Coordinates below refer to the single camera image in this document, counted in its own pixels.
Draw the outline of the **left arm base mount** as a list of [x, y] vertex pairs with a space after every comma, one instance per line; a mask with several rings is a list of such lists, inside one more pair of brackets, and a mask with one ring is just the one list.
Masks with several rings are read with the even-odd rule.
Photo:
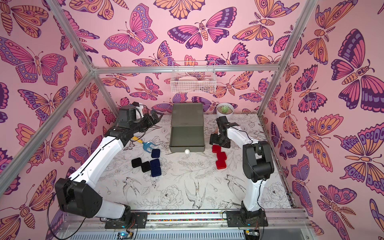
[[105, 229], [144, 229], [148, 220], [148, 212], [132, 212], [126, 211], [119, 219], [107, 219]]

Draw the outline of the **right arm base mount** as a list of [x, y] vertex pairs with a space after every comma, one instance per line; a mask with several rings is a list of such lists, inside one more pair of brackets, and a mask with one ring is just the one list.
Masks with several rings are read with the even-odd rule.
[[269, 225], [265, 211], [258, 209], [250, 212], [246, 209], [240, 209], [239, 211], [225, 211], [227, 225], [229, 227], [267, 227]]

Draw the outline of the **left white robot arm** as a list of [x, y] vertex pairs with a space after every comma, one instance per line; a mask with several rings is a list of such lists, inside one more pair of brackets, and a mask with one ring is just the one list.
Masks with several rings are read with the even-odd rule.
[[134, 135], [145, 133], [161, 121], [162, 113], [151, 110], [143, 114], [143, 109], [139, 103], [121, 107], [96, 150], [67, 179], [57, 180], [55, 191], [61, 211], [89, 219], [130, 219], [129, 206], [104, 200], [95, 187], [106, 167]]

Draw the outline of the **black brooch box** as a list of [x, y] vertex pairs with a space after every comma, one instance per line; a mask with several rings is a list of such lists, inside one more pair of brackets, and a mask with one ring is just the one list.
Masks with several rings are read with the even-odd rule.
[[143, 162], [141, 164], [141, 170], [142, 170], [143, 173], [146, 173], [146, 172], [150, 171], [151, 170], [151, 163], [148, 162], [148, 161], [147, 162]]
[[141, 158], [135, 158], [131, 160], [132, 168], [138, 168], [142, 165], [142, 159]]

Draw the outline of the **red brooch box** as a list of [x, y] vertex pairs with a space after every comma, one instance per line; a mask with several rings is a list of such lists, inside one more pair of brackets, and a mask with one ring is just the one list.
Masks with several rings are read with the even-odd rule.
[[212, 152], [217, 154], [217, 153], [220, 153], [222, 151], [222, 147], [219, 146], [219, 145], [212, 145]]
[[224, 160], [217, 160], [216, 161], [216, 167], [217, 167], [218, 170], [226, 169], [227, 168], [226, 161], [224, 161]]
[[217, 153], [217, 159], [218, 161], [226, 161], [228, 159], [227, 154], [225, 152], [219, 152]]

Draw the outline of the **grey top drawer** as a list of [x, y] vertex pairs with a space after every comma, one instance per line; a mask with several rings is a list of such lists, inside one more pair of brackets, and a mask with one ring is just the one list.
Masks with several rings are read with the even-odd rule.
[[171, 125], [169, 142], [171, 153], [204, 152], [206, 148], [204, 124]]

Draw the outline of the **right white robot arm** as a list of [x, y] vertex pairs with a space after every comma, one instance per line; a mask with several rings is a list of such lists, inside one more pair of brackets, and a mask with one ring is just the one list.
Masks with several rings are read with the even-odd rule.
[[229, 149], [231, 142], [243, 151], [243, 172], [249, 186], [242, 200], [240, 213], [258, 216], [264, 209], [260, 205], [267, 180], [275, 171], [272, 149], [267, 141], [256, 140], [237, 123], [230, 123], [224, 116], [216, 118], [218, 133], [211, 134], [210, 144]]

